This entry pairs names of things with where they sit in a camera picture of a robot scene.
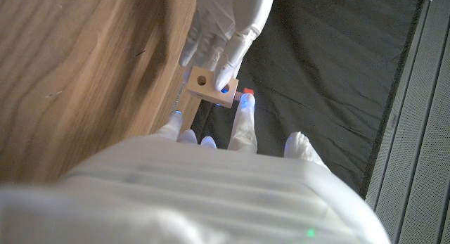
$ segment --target wooden cube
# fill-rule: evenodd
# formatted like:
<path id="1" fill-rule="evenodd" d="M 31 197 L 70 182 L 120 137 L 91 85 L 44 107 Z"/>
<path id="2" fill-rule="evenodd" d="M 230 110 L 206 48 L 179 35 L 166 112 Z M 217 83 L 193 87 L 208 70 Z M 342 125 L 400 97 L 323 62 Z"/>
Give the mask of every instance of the wooden cube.
<path id="1" fill-rule="evenodd" d="M 194 66 L 189 77 L 186 90 L 192 95 L 211 103 L 218 103 L 224 107 L 231 108 L 234 94 L 238 88 L 238 80 L 231 78 L 224 87 L 225 90 L 217 91 L 213 85 L 214 72 L 208 69 Z"/>

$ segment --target green light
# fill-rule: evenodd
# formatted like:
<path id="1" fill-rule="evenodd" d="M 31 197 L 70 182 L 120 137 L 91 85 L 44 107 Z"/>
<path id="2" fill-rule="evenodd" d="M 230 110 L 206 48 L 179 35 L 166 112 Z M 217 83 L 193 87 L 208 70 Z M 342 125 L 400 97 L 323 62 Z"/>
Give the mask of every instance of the green light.
<path id="1" fill-rule="evenodd" d="M 314 238 L 316 237 L 316 232 L 314 229 L 308 229 L 308 233 L 307 233 L 308 237 L 310 238 Z"/>

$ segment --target black backdrop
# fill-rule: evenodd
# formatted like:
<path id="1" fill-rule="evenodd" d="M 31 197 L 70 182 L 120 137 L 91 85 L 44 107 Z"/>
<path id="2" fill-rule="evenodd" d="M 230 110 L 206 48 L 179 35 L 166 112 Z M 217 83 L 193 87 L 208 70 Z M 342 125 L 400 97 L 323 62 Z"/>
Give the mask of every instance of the black backdrop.
<path id="1" fill-rule="evenodd" d="M 274 0 L 238 74 L 238 90 L 255 91 L 258 153 L 283 156 L 290 133 L 301 131 L 330 170 L 365 196 L 417 2 Z M 203 101 L 192 129 L 226 148 L 235 113 L 236 105 Z"/>

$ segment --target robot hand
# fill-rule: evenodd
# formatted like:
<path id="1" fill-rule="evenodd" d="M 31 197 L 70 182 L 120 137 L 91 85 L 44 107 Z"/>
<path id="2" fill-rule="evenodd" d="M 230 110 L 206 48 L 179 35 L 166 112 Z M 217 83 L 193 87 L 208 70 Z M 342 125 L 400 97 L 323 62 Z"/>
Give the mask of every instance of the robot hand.
<path id="1" fill-rule="evenodd" d="M 244 153 L 257 152 L 254 115 L 255 97 L 252 94 L 243 94 L 234 117 L 233 130 L 228 145 L 229 150 L 238 150 Z M 196 144 L 197 138 L 193 130 L 189 129 L 179 135 L 182 123 L 183 117 L 180 112 L 177 112 L 170 117 L 169 122 L 165 126 L 150 136 L 166 141 Z M 205 137 L 200 145 L 216 148 L 214 139 L 209 136 Z M 284 157 L 314 162 L 329 170 L 312 147 L 309 139 L 301 132 L 294 132 L 289 136 L 285 145 Z"/>
<path id="2" fill-rule="evenodd" d="M 214 71 L 220 91 L 236 78 L 243 56 L 261 34 L 273 0 L 197 0 L 197 9 L 181 52 L 179 64 Z"/>

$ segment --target wood grain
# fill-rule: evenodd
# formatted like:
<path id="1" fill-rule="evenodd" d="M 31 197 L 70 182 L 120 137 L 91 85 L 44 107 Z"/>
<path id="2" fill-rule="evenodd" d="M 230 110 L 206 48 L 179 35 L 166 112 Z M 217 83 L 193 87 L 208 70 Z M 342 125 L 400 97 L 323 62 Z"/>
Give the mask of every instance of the wood grain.
<path id="1" fill-rule="evenodd" d="M 0 181 L 56 180 L 166 121 L 195 0 L 0 0 Z M 199 104 L 177 107 L 189 127 Z"/>

